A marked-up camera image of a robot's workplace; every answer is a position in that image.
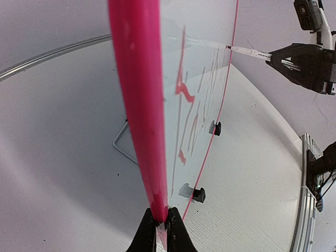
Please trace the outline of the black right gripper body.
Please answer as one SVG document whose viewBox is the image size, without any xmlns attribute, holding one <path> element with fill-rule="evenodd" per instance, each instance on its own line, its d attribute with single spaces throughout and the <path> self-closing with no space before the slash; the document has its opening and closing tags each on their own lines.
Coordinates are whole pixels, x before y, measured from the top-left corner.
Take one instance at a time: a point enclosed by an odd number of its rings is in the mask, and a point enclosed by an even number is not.
<svg viewBox="0 0 336 252">
<path fill-rule="evenodd" d="M 316 85 L 319 93 L 335 95 L 335 50 L 318 47 Z"/>
</svg>

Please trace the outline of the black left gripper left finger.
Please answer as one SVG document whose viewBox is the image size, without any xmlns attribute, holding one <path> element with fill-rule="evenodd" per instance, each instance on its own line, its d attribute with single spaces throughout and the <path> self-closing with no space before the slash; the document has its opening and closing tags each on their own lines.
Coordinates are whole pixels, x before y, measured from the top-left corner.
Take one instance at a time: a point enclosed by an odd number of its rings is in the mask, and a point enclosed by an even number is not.
<svg viewBox="0 0 336 252">
<path fill-rule="evenodd" d="M 147 208 L 136 234 L 126 252 L 156 251 L 156 221 L 151 209 Z"/>
</svg>

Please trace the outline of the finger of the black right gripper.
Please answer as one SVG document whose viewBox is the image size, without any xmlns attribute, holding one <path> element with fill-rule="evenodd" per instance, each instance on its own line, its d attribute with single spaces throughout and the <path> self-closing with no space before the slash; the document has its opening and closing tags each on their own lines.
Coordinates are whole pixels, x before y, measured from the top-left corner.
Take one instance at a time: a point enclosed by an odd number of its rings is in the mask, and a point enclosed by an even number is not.
<svg viewBox="0 0 336 252">
<path fill-rule="evenodd" d="M 274 70 L 282 74 L 290 82 L 302 86 L 308 90 L 314 92 L 322 92 L 322 81 L 318 77 L 318 67 L 311 63 L 299 64 L 297 68 L 299 70 L 290 69 L 283 63 L 266 62 Z"/>
<path fill-rule="evenodd" d="M 275 63 L 280 63 L 281 60 L 285 60 L 288 58 L 290 58 L 290 61 L 293 64 L 299 65 L 299 63 L 303 62 L 304 59 L 316 57 L 320 51 L 320 45 L 293 43 L 284 48 L 271 51 L 271 60 L 269 62 L 269 65 L 271 66 Z"/>
</svg>

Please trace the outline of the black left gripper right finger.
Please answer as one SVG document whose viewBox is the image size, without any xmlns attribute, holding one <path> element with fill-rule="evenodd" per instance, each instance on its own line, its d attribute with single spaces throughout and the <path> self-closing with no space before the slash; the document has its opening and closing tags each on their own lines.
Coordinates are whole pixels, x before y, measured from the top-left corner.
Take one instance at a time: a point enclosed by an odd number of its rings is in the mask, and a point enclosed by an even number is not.
<svg viewBox="0 0 336 252">
<path fill-rule="evenodd" d="M 166 220 L 167 251 L 197 252 L 176 207 L 169 209 Z"/>
</svg>

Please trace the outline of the whiteboard marker silver body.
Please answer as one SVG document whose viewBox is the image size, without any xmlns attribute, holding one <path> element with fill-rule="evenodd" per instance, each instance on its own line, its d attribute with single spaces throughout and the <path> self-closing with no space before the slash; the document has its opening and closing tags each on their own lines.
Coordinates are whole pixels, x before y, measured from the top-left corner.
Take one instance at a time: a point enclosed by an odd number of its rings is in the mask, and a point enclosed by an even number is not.
<svg viewBox="0 0 336 252">
<path fill-rule="evenodd" d="M 263 51 L 245 48 L 245 47 L 239 47 L 239 46 L 229 46 L 229 45 L 226 45 L 225 48 L 233 52 L 239 53 L 239 54 L 262 59 L 262 60 L 265 60 L 266 62 L 271 62 L 271 54 L 263 52 Z M 291 70 L 300 71 L 300 68 L 289 60 L 282 59 L 280 62 L 281 64 L 283 64 L 284 66 L 286 66 L 287 68 Z"/>
</svg>

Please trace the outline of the pink framed whiteboard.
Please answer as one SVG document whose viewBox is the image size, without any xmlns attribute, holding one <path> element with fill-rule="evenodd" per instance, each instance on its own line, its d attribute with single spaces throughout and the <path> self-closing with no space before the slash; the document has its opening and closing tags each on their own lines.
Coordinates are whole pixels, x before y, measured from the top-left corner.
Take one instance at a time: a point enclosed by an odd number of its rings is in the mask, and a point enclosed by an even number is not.
<svg viewBox="0 0 336 252">
<path fill-rule="evenodd" d="M 224 105 L 238 1 L 108 1 L 122 97 L 158 242 L 184 220 Z"/>
</svg>

